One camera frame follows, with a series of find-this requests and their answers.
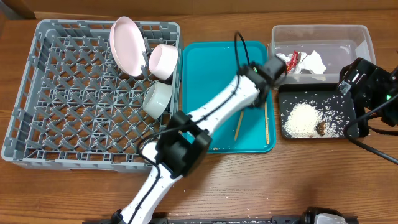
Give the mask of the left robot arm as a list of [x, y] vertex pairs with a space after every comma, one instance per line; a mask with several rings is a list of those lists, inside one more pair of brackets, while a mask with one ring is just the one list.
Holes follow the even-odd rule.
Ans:
[[264, 65], [239, 66], [231, 83], [207, 104], [188, 114], [175, 113], [165, 130], [140, 140], [143, 148], [138, 154], [152, 170], [133, 201], [112, 215], [111, 223], [149, 223], [173, 184], [200, 165], [214, 132], [237, 111], [263, 105], [286, 71], [286, 63], [278, 57]]

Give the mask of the small white plate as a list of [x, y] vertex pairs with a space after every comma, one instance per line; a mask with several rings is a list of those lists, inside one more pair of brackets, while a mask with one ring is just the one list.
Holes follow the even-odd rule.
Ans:
[[160, 80], [168, 79], [175, 70], [178, 49], [171, 45], [159, 44], [149, 58], [149, 70]]

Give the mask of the brown food scrap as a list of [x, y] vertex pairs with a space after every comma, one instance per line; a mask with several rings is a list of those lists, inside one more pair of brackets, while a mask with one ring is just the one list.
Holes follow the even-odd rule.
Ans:
[[326, 128], [326, 122], [322, 121], [322, 122], [317, 124], [316, 131], [317, 131], [317, 133], [320, 136], [324, 136], [325, 135], [325, 128]]

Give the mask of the wooden chopstick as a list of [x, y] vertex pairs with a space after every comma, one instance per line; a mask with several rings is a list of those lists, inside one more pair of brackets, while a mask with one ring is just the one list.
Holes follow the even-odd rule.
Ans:
[[240, 127], [241, 127], [243, 116], [244, 116], [244, 110], [241, 110], [241, 113], [239, 115], [239, 120], [238, 120], [238, 123], [237, 123], [237, 127], [236, 127], [236, 131], [235, 131], [235, 135], [234, 135], [234, 141], [237, 141], [237, 138], [239, 136], [239, 130], [240, 130]]
[[267, 101], [264, 103], [264, 113], [265, 113], [265, 125], [266, 125], [266, 144], [269, 145], [269, 118], [267, 112]]

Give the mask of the large white plate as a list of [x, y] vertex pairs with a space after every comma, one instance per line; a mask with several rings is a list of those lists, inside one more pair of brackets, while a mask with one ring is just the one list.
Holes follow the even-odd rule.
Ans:
[[120, 17], [111, 26], [109, 41], [118, 67], [132, 77], [140, 76], [141, 67], [146, 65], [146, 47], [136, 23], [128, 17]]

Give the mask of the white napkin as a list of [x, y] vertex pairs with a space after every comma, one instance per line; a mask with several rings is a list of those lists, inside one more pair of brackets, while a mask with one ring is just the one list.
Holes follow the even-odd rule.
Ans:
[[[323, 74], [326, 71], [326, 66], [323, 64], [320, 54], [316, 51], [313, 51], [310, 54], [305, 52], [298, 53], [298, 64], [291, 73], [301, 74], [303, 72], [309, 72], [311, 74]], [[277, 53], [276, 56], [283, 60], [286, 64], [292, 58], [292, 54], [286, 55], [283, 53]]]

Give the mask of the grey bowl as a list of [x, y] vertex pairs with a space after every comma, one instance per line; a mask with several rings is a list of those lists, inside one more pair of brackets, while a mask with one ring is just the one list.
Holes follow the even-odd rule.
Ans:
[[152, 118], [159, 118], [172, 97], [172, 86], [155, 82], [147, 91], [142, 103], [143, 110]]

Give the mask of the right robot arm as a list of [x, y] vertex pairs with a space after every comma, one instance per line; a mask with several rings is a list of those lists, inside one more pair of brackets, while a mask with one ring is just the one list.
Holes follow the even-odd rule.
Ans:
[[340, 71], [338, 90], [349, 95], [357, 116], [368, 109], [389, 126], [397, 125], [397, 70], [388, 72], [364, 58], [357, 58]]

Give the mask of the red snack wrapper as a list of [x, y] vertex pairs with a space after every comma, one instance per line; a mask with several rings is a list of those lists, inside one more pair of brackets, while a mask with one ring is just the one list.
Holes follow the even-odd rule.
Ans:
[[291, 73], [297, 66], [299, 62], [299, 53], [293, 51], [292, 58], [287, 62], [287, 72]]

